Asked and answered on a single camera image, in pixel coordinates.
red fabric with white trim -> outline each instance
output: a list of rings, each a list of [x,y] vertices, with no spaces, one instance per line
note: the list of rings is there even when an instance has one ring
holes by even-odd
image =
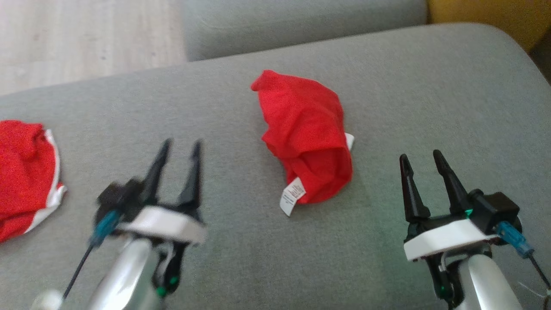
[[[352,179],[352,159],[336,93],[319,82],[265,70],[253,82],[268,130],[268,149],[299,177],[306,194],[298,203],[327,200]]]
[[[59,156],[42,124],[0,121],[0,242],[34,228],[61,202]]]

gray couch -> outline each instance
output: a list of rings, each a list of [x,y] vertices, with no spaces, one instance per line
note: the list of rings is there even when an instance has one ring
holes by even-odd
[[[189,61],[422,25],[426,0],[180,0]]]
[[[278,207],[284,170],[260,137],[263,69],[335,91],[356,136],[353,180],[336,197]],[[30,233],[0,245],[2,309],[27,309],[63,289],[85,251],[95,199],[113,180],[143,175],[175,139],[161,197],[175,199],[187,156],[204,139],[208,242],[185,256],[169,309],[444,309],[424,263],[406,261],[398,156],[407,153],[433,214],[448,201],[431,152],[442,150],[467,189],[503,191],[551,270],[551,87],[503,32],[478,24],[419,26],[237,55],[0,98],[3,119],[42,122],[62,156],[69,192]],[[85,264],[66,309],[80,309],[122,241]],[[543,293],[529,262],[494,252],[526,309]]]

white care label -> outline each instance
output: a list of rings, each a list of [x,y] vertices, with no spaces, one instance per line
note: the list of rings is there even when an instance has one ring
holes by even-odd
[[[352,144],[354,144],[354,136],[345,133],[346,144],[348,149],[352,149]],[[287,187],[283,190],[281,195],[281,200],[279,201],[279,207],[287,216],[291,216],[291,212],[296,205],[296,202],[306,194],[306,190],[302,185],[302,181],[299,178],[295,178]]]

